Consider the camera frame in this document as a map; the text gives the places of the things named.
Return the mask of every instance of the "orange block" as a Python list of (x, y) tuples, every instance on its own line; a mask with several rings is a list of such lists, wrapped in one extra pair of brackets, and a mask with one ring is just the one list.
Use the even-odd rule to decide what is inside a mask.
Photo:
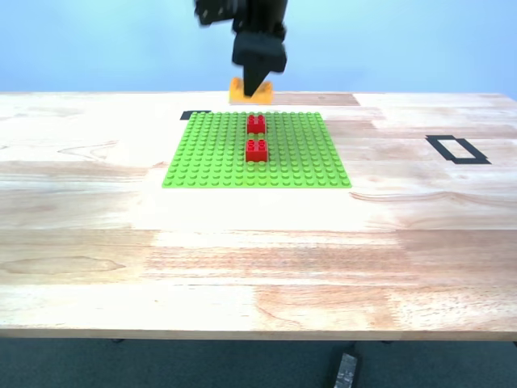
[(273, 84), (269, 81), (263, 82), (257, 91), (248, 97), (244, 95), (244, 82), (241, 78), (235, 77), (229, 84), (229, 101), (230, 103), (266, 103), (273, 102)]

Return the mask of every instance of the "red lego brick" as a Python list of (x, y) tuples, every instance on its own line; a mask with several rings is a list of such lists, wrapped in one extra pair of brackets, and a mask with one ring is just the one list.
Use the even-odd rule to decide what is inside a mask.
[(267, 162), (267, 142), (265, 140), (248, 140), (246, 142), (247, 162)]
[(248, 133), (266, 133), (266, 117), (263, 115), (248, 116), (246, 131)]

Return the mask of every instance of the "black rectangle outline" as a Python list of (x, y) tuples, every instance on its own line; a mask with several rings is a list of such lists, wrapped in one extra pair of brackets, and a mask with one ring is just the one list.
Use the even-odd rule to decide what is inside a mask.
[[(454, 164), (492, 164), (480, 150), (470, 144), (466, 139), (456, 139), (453, 135), (427, 135), (426, 140), (445, 160), (450, 160), (454, 162)], [(457, 158), (439, 142), (440, 140), (456, 140), (473, 158)]]
[(192, 113), (210, 113), (211, 111), (183, 111), (180, 120), (190, 120)]

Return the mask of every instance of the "dark floor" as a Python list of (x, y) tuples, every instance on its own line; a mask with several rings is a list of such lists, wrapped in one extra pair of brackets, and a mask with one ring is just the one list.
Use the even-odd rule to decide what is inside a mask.
[[(0, 339), (1, 388), (319, 388), (347, 342)], [(357, 343), (359, 388), (516, 388), (512, 343)]]

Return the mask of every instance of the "blue background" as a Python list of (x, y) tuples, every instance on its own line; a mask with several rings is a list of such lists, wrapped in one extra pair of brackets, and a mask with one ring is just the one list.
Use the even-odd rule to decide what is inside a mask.
[[(230, 23), (192, 0), (0, 6), (2, 91), (227, 90)], [(290, 0), (276, 90), (480, 91), (517, 99), (516, 0)]]

